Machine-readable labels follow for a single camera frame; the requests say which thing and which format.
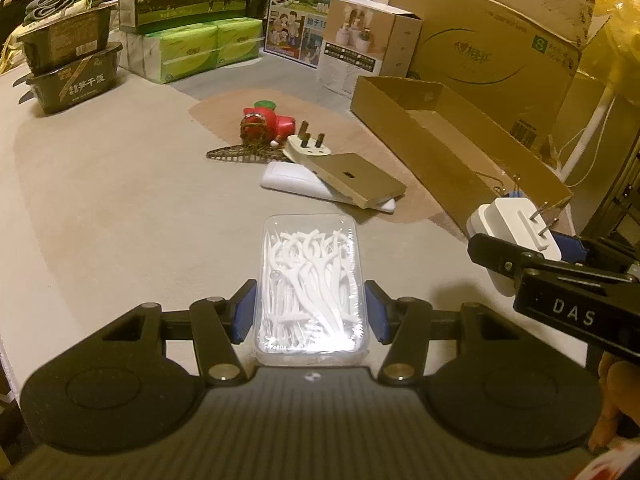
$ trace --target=clear plastic container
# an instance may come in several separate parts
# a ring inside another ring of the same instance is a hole
[[[357,364],[367,354],[369,327],[353,218],[268,218],[255,301],[261,363]]]

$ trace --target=white pole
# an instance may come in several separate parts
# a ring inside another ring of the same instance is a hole
[[[602,118],[606,113],[611,101],[613,101],[613,97],[615,96],[615,92],[613,91],[613,85],[611,83],[607,84],[604,89],[604,92],[600,96],[600,100],[598,101],[598,105],[596,109],[593,111],[593,115],[591,119],[589,119],[589,123],[587,127],[584,129],[584,132],[580,136],[578,143],[575,145],[574,150],[571,152],[571,155],[566,161],[566,164],[562,167],[560,171],[560,180],[562,182],[566,182],[571,172],[575,169],[576,164],[580,160],[580,157],[584,153],[584,150],[587,149],[589,142],[593,138],[598,126],[602,122]]]

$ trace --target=black plastic bowl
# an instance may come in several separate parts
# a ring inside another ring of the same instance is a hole
[[[111,88],[116,82],[121,49],[121,43],[108,43],[106,49],[46,74],[29,74],[26,83],[45,113],[54,114]]]
[[[18,38],[35,75],[104,50],[109,39],[111,6],[100,6],[56,20]]]

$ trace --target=tabletop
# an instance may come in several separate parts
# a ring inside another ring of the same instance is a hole
[[[217,135],[190,109],[205,100],[216,107],[230,91],[273,89],[359,123],[313,69],[263,54],[165,86],[120,70],[116,88],[53,116],[35,99],[18,104],[28,87],[13,84],[27,72],[0,76],[0,358],[14,391],[137,304],[181,310],[231,296],[258,276],[262,226],[274,214],[347,212],[358,224],[363,278],[391,297],[445,310],[478,301],[584,362],[583,343],[511,309],[427,191],[428,218],[392,221],[262,189],[261,164],[205,158],[228,133]],[[399,200],[398,212],[407,206]],[[236,347],[249,371],[253,350],[250,333]],[[189,342],[170,342],[167,353],[196,372]],[[372,336],[364,364],[377,373],[385,353]],[[454,355],[454,342],[433,342],[426,371]]]

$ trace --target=human hand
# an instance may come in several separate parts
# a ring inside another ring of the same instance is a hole
[[[640,426],[640,368],[605,352],[598,375],[602,410],[589,439],[592,451],[612,441],[622,414],[630,416]]]

